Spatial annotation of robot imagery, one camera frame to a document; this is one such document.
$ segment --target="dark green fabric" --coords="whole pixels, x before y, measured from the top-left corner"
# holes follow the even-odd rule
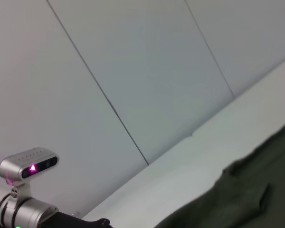
[[[156,228],[285,228],[285,127]]]

